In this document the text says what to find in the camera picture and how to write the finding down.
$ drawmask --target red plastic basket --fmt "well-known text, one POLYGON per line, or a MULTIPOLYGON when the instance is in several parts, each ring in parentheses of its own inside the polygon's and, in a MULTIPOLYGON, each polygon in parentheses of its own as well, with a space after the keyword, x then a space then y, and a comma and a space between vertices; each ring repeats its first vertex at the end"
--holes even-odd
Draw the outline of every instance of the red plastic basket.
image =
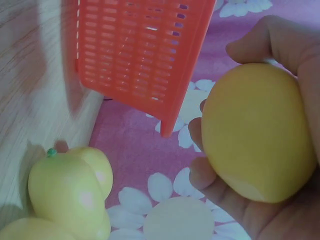
POLYGON ((215 0, 80 0, 82 84, 175 126, 215 0))

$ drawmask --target yellow lemon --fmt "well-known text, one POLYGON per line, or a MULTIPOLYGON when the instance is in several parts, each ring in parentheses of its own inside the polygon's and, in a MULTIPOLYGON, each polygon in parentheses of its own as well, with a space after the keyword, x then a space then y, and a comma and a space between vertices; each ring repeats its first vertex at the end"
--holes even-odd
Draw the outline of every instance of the yellow lemon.
POLYGON ((106 199, 112 189, 113 172, 107 156, 99 149, 94 147, 75 147, 68 151, 83 159, 95 172, 95 176, 100 183, 103 197, 106 199))
POLYGON ((28 179, 34 212, 76 238, 90 239, 105 214, 105 199, 95 173, 75 155, 48 153, 32 167, 28 179))
POLYGON ((0 240, 75 240, 63 228, 40 218, 22 218, 0 231, 0 240))
POLYGON ((277 203, 294 195, 317 165, 296 79, 269 64, 227 72, 203 109, 204 151, 240 195, 277 203))
POLYGON ((105 216, 96 234, 92 238, 84 239, 84 240, 107 240, 109 239, 110 232, 111 232, 110 218, 108 213, 105 212, 105 216))

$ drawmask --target white flower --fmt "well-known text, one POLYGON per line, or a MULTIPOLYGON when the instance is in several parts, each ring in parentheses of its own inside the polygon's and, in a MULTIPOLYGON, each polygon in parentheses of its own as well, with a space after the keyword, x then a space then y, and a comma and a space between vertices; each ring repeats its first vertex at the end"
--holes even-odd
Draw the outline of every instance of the white flower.
POLYGON ((242 17, 248 12, 260 13, 272 6, 271 0, 217 0, 214 10, 221 9, 219 13, 221 18, 242 17))
POLYGON ((150 238, 150 236, 152 234, 157 234, 159 237, 159 231, 163 233, 163 230, 165 230, 164 234, 166 234, 166 240, 182 240, 181 236, 184 235, 182 234, 182 231, 189 231, 185 226, 188 226, 190 221, 202 223, 208 216, 209 218, 212 218, 212 224, 210 224, 210 221, 209 224, 207 224, 209 229, 198 226, 193 227, 190 230, 192 234, 198 234, 196 235, 197 238, 194 239, 250 240, 250 237, 245 230, 235 222, 227 212, 210 202, 208 199, 205 199, 205 196, 190 184, 189 173, 190 169, 188 167, 182 169, 175 177, 173 183, 162 173, 157 172, 150 175, 146 183, 149 196, 136 188, 124 187, 118 193, 120 204, 107 209, 110 223, 113 227, 109 240, 153 240, 158 238, 150 238), (168 230, 168 226, 165 225, 168 224, 168 221, 159 221, 157 223, 150 222, 149 216, 159 215, 156 211, 159 206, 166 206, 168 202, 172 202, 178 198, 181 198, 186 202, 190 201, 187 210, 184 209, 184 211, 182 211, 182 209, 177 207, 168 214, 165 210, 160 213, 162 219, 165 217, 168 217, 165 218, 165 220, 170 220, 172 218, 178 219, 178 221, 175 221, 173 226, 170 227, 170 230, 168 230), (188 216, 188 210, 196 208, 197 204, 200 204, 202 210, 208 213, 208 215, 199 214, 198 216, 192 215, 192 217, 179 218, 179 215, 181 214, 187 214, 188 216), (209 232, 207 231, 209 235, 204 239, 201 234, 206 230, 209 230, 209 232))
MULTIPOLYGON (((192 141, 188 124, 191 120, 201 117, 202 113, 200 111, 200 103, 207 99, 212 87, 215 85, 215 82, 209 79, 201 79, 194 82, 190 82, 188 90, 185 94, 179 116, 176 120, 173 132, 178 133, 178 145, 184 149, 188 149, 193 146, 196 152, 201 152, 198 146, 192 141)), ((155 126, 155 130, 160 133, 160 125, 155 126)))

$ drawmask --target hand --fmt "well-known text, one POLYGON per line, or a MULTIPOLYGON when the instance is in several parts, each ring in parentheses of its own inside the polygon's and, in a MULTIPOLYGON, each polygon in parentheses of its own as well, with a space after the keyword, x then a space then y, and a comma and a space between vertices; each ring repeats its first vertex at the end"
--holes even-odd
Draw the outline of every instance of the hand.
MULTIPOLYGON (((227 45, 226 51, 240 64, 275 59, 297 76, 320 160, 320 32, 277 16, 266 16, 243 38, 227 45)), ((201 119, 194 119, 189 130, 193 141, 203 149, 201 119)), ((194 160, 190 170, 192 185, 225 209, 252 240, 320 239, 319 170, 296 196, 277 204, 240 196, 217 176, 206 158, 194 160)))

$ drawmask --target wooden surface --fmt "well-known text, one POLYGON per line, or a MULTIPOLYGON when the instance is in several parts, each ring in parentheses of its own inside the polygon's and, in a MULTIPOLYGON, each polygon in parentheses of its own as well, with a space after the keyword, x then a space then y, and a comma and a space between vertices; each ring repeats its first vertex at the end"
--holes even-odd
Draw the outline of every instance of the wooden surface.
POLYGON ((87 145, 102 96, 75 73, 78 0, 0 0, 0 229, 31 211, 45 150, 87 145))

